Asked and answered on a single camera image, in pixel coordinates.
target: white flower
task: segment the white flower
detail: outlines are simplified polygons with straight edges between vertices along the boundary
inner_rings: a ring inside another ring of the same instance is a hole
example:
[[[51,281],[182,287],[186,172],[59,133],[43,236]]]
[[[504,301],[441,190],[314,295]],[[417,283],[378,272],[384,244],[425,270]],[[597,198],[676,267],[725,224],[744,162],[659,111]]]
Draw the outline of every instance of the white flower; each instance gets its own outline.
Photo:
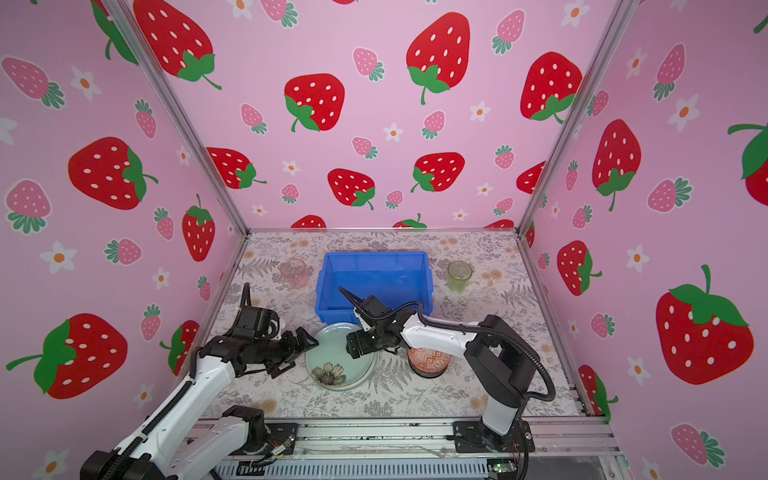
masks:
[[[627,370],[627,374],[633,376],[634,379],[637,380],[637,384],[642,386],[643,379],[650,378],[650,373],[643,368],[643,359],[638,358],[637,360],[633,360],[632,357],[628,356],[627,360],[629,360],[629,370]]]
[[[472,120],[485,121],[485,114],[490,112],[491,108],[490,107],[486,107],[485,106],[485,100],[482,100],[476,106],[470,107],[469,111],[472,112],[472,116],[469,118],[470,121],[472,121]]]
[[[72,78],[69,84],[78,90],[82,90],[88,101],[93,100],[94,95],[101,94],[101,90],[94,83],[94,75],[91,72],[86,71],[83,73],[79,68],[72,65],[72,74],[74,78]]]
[[[578,22],[581,16],[586,15],[587,12],[589,12],[589,5],[584,5],[584,0],[576,0],[576,2],[573,3],[566,3],[563,9],[565,10],[565,16],[563,17],[563,21],[560,22],[560,26],[565,26],[570,23],[576,28],[578,27]]]
[[[253,18],[250,14],[250,6],[253,5],[253,0],[227,0],[227,3],[232,5],[232,16],[234,18],[240,18],[240,16],[249,20]]]
[[[0,141],[5,142],[8,145],[13,145],[13,137],[11,137],[11,130],[16,128],[18,124],[10,118],[0,118]]]
[[[664,480],[659,472],[659,464],[650,463],[643,457],[643,476],[648,480]]]
[[[40,258],[46,262],[50,262],[48,267],[51,273],[56,273],[62,268],[64,270],[74,270],[72,259],[77,252],[78,251],[74,249],[65,250],[64,245],[61,245],[61,242],[55,241],[53,243],[53,251],[41,253]]]
[[[400,135],[402,135],[402,130],[397,128],[397,124],[392,124],[391,127],[385,128],[384,133],[386,134],[386,140],[394,140],[396,142],[400,142]]]
[[[144,403],[152,401],[153,388],[154,388],[154,385],[146,386],[143,383],[141,384],[141,389],[139,390],[138,395],[134,397],[134,402],[139,404],[139,408],[143,407]]]
[[[170,278],[170,272],[163,270],[162,266],[157,268],[157,274],[152,276],[152,281],[155,282],[156,290],[168,286],[168,278]]]
[[[683,131],[685,124],[688,123],[689,120],[699,117],[699,109],[695,108],[697,101],[699,101],[699,94],[695,94],[693,97],[689,98],[688,101],[685,101],[682,98],[679,99],[675,104],[677,111],[672,114],[668,123],[677,124],[677,131]]]
[[[296,166],[296,162],[295,161],[292,161],[292,162],[284,161],[283,162],[283,171],[284,172],[288,172],[291,177],[295,177],[296,176],[296,172],[300,172],[301,169]]]
[[[480,185],[478,187],[478,197],[482,195],[483,197],[487,197],[488,193],[493,190],[493,187],[488,186],[488,182],[485,182],[483,185]]]
[[[35,470],[31,478],[42,478],[42,480],[51,480],[56,475],[61,475],[67,471],[67,464],[64,460],[69,455],[69,449],[61,453],[48,452],[45,454],[45,463]]]
[[[187,149],[182,145],[179,150],[176,150],[176,155],[179,156],[179,163],[182,165],[190,166],[190,155]]]
[[[643,53],[640,47],[637,48],[634,57],[627,60],[627,68],[629,68],[629,70],[627,70],[627,79],[629,77],[637,77],[640,74],[640,66],[647,56],[648,54]]]

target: blue storage box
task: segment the blue storage box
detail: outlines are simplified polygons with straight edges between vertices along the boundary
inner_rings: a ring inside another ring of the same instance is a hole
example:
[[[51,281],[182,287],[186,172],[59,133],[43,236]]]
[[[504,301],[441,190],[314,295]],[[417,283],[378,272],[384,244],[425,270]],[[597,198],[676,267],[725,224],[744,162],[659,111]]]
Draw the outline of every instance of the blue storage box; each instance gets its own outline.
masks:
[[[315,313],[323,323],[360,323],[337,287],[362,299],[375,296],[389,308],[418,300],[432,313],[432,269],[426,252],[326,253],[317,278]]]

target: strawberry wallpaper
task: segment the strawberry wallpaper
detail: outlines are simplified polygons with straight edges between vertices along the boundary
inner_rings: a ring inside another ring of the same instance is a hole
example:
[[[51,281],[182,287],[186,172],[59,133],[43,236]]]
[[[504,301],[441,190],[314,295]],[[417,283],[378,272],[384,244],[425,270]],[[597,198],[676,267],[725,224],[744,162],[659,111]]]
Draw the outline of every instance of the strawberry wallpaper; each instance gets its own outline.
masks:
[[[0,45],[0,465],[77,478],[173,388],[238,237],[100,1],[17,0]]]
[[[251,227],[511,227],[614,4],[133,10]]]
[[[634,478],[763,457],[768,8],[712,7],[642,2],[528,231]]]

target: red strawberry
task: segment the red strawberry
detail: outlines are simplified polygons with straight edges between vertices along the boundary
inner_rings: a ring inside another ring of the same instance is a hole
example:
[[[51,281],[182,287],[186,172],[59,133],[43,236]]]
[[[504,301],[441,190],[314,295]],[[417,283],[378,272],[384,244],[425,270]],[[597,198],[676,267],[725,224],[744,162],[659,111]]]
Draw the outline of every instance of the red strawberry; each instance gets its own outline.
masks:
[[[608,336],[613,336],[616,332],[616,323],[614,323],[614,319],[607,313],[605,315],[598,313],[592,317],[590,325],[592,326],[592,331],[602,339],[608,338]]]
[[[492,47],[496,55],[503,55],[507,50],[512,50],[512,44],[523,35],[525,23],[525,11],[515,10],[504,17],[496,27],[496,35],[492,41]]]
[[[174,375],[179,375],[184,361],[187,360],[187,354],[190,352],[190,347],[192,347],[192,342],[199,328],[200,325],[197,322],[187,320],[174,332],[170,346],[165,346],[162,341],[160,342],[161,347],[170,350],[168,353],[168,366]]]
[[[406,66],[411,80],[434,94],[450,90],[464,78],[469,63],[469,21],[456,12],[435,20],[408,47]]]
[[[581,70],[566,57],[550,51],[533,62],[525,79],[520,112],[531,120],[554,119],[571,106],[581,85]]]
[[[408,220],[402,220],[402,221],[399,221],[398,223],[395,223],[394,225],[392,225],[392,228],[403,228],[403,227],[408,227],[408,228],[426,228],[427,227],[426,224],[425,223],[421,223],[421,221],[422,221],[422,215],[419,214],[419,216],[416,218],[416,220],[413,220],[413,219],[410,219],[410,218]]]
[[[496,208],[493,209],[493,214],[497,216],[506,214],[509,209],[512,208],[513,202],[514,200],[512,200],[511,197],[507,197],[504,200],[501,200],[496,204]]]
[[[600,377],[589,365],[578,367],[578,373],[581,377],[581,383],[584,384],[584,388],[587,390],[587,397],[589,398],[589,403],[593,406],[595,415],[605,415],[606,420],[610,422],[611,408],[608,404],[618,402],[619,398],[614,396],[612,400],[608,399],[603,381],[600,380]]]
[[[5,368],[40,359],[35,383],[52,398],[70,399],[115,373],[127,353],[128,343],[112,325],[96,315],[79,313],[45,337],[42,355],[15,360]]]
[[[248,125],[253,133],[258,135],[264,135],[266,133],[266,122],[264,122],[264,117],[256,108],[253,108],[248,104],[242,104],[240,106],[240,117],[243,119],[243,123]]]
[[[746,191],[752,198],[768,205],[768,125],[733,125],[728,128],[728,134],[741,130],[760,130],[744,148],[741,156],[741,178],[746,180]]]
[[[39,233],[48,224],[43,220],[51,214],[51,202],[45,195],[43,187],[33,180],[19,180],[8,195],[5,205],[11,210],[8,221],[13,230],[19,230],[24,235]]]
[[[152,116],[152,109],[149,108],[149,104],[144,101],[143,98],[136,100],[136,123],[139,125],[141,131],[147,138],[154,138],[154,134],[157,132],[157,122]]]
[[[264,180],[256,180],[256,168],[250,163],[248,157],[239,151],[229,148],[206,148],[211,159],[216,165],[216,169],[221,175],[224,184],[234,190],[248,188],[253,182],[265,184]]]
[[[376,57],[373,50],[367,48],[355,48],[352,52],[357,73],[368,77],[370,81],[379,81],[384,78],[384,64]]]
[[[330,73],[303,75],[288,80],[285,87],[286,108],[296,117],[296,123],[309,130],[326,131],[333,128],[344,105],[344,85]]]
[[[203,275],[197,279],[197,289],[200,291],[200,298],[206,302],[210,300],[210,282]]]
[[[685,69],[685,44],[678,43],[672,47],[667,57],[661,62],[659,71],[656,73],[654,86],[654,98],[656,101],[662,101],[674,90],[674,82],[680,78]]]
[[[168,216],[168,210],[159,208],[154,211],[154,221],[157,222],[157,232],[165,240],[174,237],[174,219]]]
[[[571,160],[568,165],[568,173],[565,175],[565,188],[570,192],[576,186],[576,180],[578,180],[578,162]]]
[[[197,205],[193,205],[181,220],[181,233],[187,242],[187,249],[192,259],[202,262],[208,256],[210,246],[216,235],[216,225],[208,210],[203,208],[200,195],[197,197]]]
[[[115,137],[96,140],[69,159],[69,179],[75,188],[118,210],[136,208],[147,193],[149,178],[141,160]]]
[[[456,152],[424,155],[413,166],[413,180],[418,182],[411,189],[421,187],[428,192],[442,192],[453,185],[454,180],[464,170],[464,157]]]
[[[368,204],[373,210],[371,199],[376,195],[376,184],[368,175],[336,168],[328,172],[328,185],[341,204],[348,207]]]
[[[587,223],[589,223],[592,220],[592,207],[589,205],[584,205],[583,207],[579,207],[576,210],[576,213],[574,214],[574,218],[571,221],[574,228],[578,228],[579,230],[586,227]]]
[[[661,351],[672,373],[693,385],[711,382],[742,366],[754,340],[733,303],[710,295],[710,268],[702,265],[707,291],[681,285],[656,305]]]
[[[144,311],[144,318],[141,320],[141,335],[144,340],[149,342],[157,335],[160,329],[160,307],[154,303]]]
[[[515,222],[502,218],[501,220],[497,220],[483,228],[515,228]]]
[[[283,201],[289,205],[296,203],[296,200],[299,198],[299,189],[294,184],[287,184],[280,193],[283,194]]]
[[[575,296],[587,291],[591,277],[603,276],[602,272],[592,273],[592,255],[579,240],[570,242],[558,252],[558,272]]]
[[[493,162],[498,165],[502,170],[507,170],[512,166],[512,162],[515,161],[515,154],[512,153],[512,147],[509,145],[502,145],[496,149],[496,159]]]
[[[682,207],[690,200],[690,192],[694,188],[682,177],[672,182],[666,179],[648,195],[648,208],[667,214],[675,207]]]
[[[163,0],[135,0],[136,21],[160,66],[188,81],[205,78],[214,71],[214,47],[200,26]]]
[[[427,140],[432,140],[437,137],[438,133],[445,126],[445,112],[442,110],[433,111],[424,119],[424,128],[422,128],[422,135]]]
[[[386,196],[386,207],[390,210],[394,210],[402,203],[402,191],[393,190]]]
[[[541,171],[544,170],[545,163],[541,162],[521,173],[518,177],[518,190],[532,195],[533,189],[536,188],[538,183],[538,178],[541,176]]]
[[[379,155],[379,151],[373,146],[373,142],[363,137],[354,137],[352,139],[352,146],[355,148],[355,152],[368,160],[376,158]]]
[[[605,128],[592,165],[592,184],[603,197],[613,195],[609,212],[614,211],[616,192],[629,187],[640,166],[640,142],[623,120]]]
[[[2,69],[19,91],[32,100],[39,100],[48,108],[61,109],[65,106],[64,93],[55,82],[48,82],[48,76],[37,65],[28,61],[4,56]]]
[[[710,463],[714,468],[725,466],[725,452],[720,443],[704,430],[699,432],[693,425],[679,423],[670,429],[675,445],[699,465]]]
[[[273,22],[280,22],[283,28],[293,28],[299,23],[299,14],[287,0],[261,0],[261,6],[266,16]]]
[[[600,90],[598,94],[592,95],[592,99],[587,106],[587,115],[590,117],[597,117],[603,111],[605,106],[608,105],[608,98],[608,92],[605,90]]]
[[[326,222],[317,215],[307,215],[298,219],[291,228],[325,228]]]

